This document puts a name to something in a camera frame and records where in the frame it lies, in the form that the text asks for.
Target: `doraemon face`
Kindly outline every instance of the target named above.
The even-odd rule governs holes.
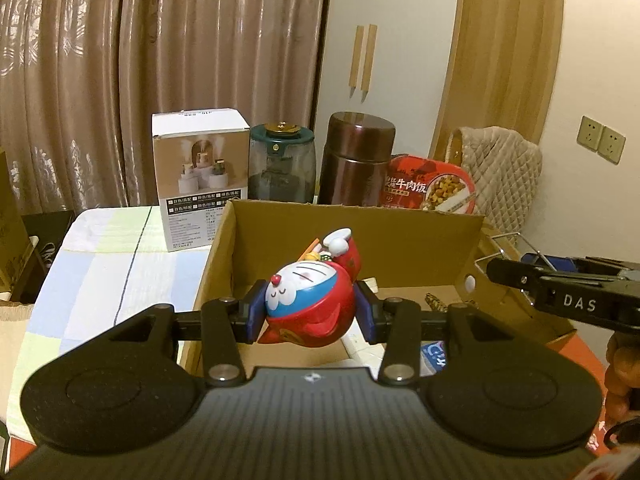
[[[270,317],[282,317],[322,300],[337,281],[336,270],[324,262],[289,264],[271,277],[264,299]]]

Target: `white wall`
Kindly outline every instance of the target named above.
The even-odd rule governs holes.
[[[449,65],[458,0],[329,0],[314,132],[318,171],[329,118],[373,114],[396,126],[395,153],[427,156]],[[369,24],[378,26],[369,92],[360,84]],[[357,25],[364,25],[358,86],[348,86]]]
[[[576,143],[582,115],[626,137],[618,166]],[[540,146],[530,240],[551,254],[640,262],[640,0],[565,0]]]

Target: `quilted cushion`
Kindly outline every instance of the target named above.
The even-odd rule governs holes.
[[[542,172],[542,152],[518,132],[498,126],[459,128],[462,168],[476,184],[476,209],[503,233],[519,232]]]

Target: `finger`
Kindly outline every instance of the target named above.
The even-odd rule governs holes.
[[[618,349],[618,338],[616,338],[616,334],[613,333],[609,338],[609,342],[607,343],[607,363],[610,365],[613,364],[613,355],[616,353]]]
[[[631,387],[623,383],[620,377],[618,377],[613,366],[607,368],[607,371],[604,373],[604,386],[612,394],[616,394],[620,397],[626,397],[631,391]]]
[[[617,422],[625,420],[629,411],[628,400],[626,397],[620,397],[609,392],[607,394],[607,399],[604,401],[604,409],[607,413],[607,417],[612,418]]]
[[[623,346],[613,355],[613,366],[623,383],[640,388],[640,347]]]

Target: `instant food package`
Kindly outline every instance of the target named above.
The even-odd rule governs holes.
[[[393,158],[380,205],[386,208],[472,213],[476,186],[462,168],[413,155]]]

